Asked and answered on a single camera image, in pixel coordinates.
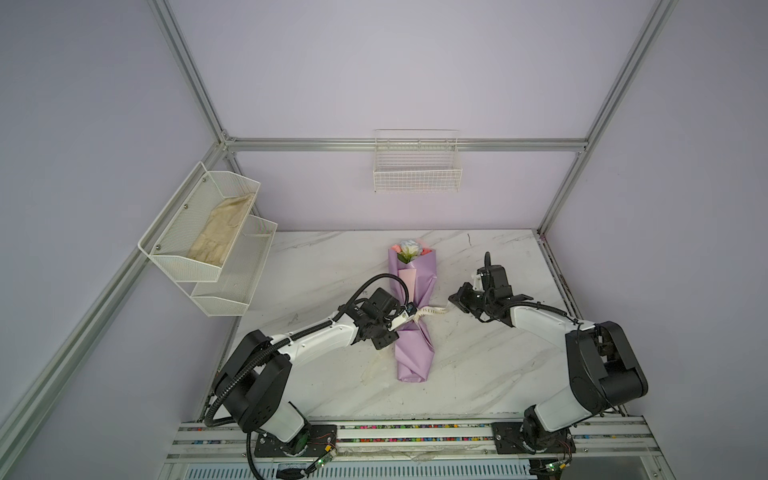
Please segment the pink purple wrapping paper sheet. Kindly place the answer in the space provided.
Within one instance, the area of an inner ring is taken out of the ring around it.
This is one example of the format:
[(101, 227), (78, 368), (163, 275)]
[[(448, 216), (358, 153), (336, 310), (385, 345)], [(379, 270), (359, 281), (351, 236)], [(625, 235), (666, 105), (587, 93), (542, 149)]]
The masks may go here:
[[(397, 257), (399, 243), (388, 251), (389, 272), (405, 282), (409, 302), (413, 302), (418, 311), (430, 305), (437, 285), (436, 252), (419, 243), (423, 247), (422, 254), (408, 264), (403, 264)], [(394, 355), (398, 380), (404, 383), (426, 382), (435, 355), (426, 322), (416, 316), (400, 327), (397, 333), (399, 338), (395, 341)]]

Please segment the white blue fake rose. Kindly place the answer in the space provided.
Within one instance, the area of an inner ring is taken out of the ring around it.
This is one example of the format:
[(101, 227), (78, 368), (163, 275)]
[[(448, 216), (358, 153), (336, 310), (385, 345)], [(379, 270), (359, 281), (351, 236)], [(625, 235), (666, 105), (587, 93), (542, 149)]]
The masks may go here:
[(397, 257), (403, 264), (408, 264), (422, 254), (423, 247), (415, 240), (404, 240), (398, 244)]

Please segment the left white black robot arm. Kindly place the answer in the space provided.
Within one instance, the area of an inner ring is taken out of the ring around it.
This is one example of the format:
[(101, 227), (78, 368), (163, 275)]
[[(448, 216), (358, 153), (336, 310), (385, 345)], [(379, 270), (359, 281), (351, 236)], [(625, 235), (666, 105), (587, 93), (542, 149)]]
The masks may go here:
[(370, 341), (381, 350), (394, 343), (399, 324), (416, 313), (406, 283), (390, 273), (377, 274), (325, 319), (297, 332), (267, 336), (253, 330), (216, 374), (202, 422), (208, 428), (235, 424), (246, 435), (246, 459), (254, 478), (253, 435), (277, 441), (288, 456), (309, 445), (312, 425), (295, 405), (283, 400), (293, 368), (332, 351)]

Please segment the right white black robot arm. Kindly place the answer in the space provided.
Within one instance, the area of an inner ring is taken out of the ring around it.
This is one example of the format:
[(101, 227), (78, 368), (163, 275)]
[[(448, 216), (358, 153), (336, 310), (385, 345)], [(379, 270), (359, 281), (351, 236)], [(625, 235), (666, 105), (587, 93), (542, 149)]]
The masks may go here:
[(506, 270), (484, 256), (478, 287), (466, 282), (449, 302), (482, 323), (501, 322), (528, 332), (565, 355), (568, 385), (528, 407), (521, 424), (524, 445), (540, 451), (577, 423), (641, 398), (649, 385), (620, 325), (593, 323), (513, 292)]

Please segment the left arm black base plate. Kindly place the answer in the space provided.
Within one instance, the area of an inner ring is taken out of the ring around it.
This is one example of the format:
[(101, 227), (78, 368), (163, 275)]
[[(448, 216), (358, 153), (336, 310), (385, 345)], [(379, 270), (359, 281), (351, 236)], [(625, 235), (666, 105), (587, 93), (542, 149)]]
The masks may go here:
[(337, 441), (335, 424), (309, 424), (289, 442), (281, 442), (265, 432), (252, 435), (253, 455), (256, 458), (315, 458), (320, 457)]

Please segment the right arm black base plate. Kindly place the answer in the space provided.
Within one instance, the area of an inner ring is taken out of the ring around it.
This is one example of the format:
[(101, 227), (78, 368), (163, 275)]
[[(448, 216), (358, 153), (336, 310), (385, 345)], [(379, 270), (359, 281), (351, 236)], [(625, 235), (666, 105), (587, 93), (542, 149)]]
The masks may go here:
[(494, 422), (492, 440), (500, 455), (571, 454), (575, 443), (568, 429), (548, 432), (524, 421)]

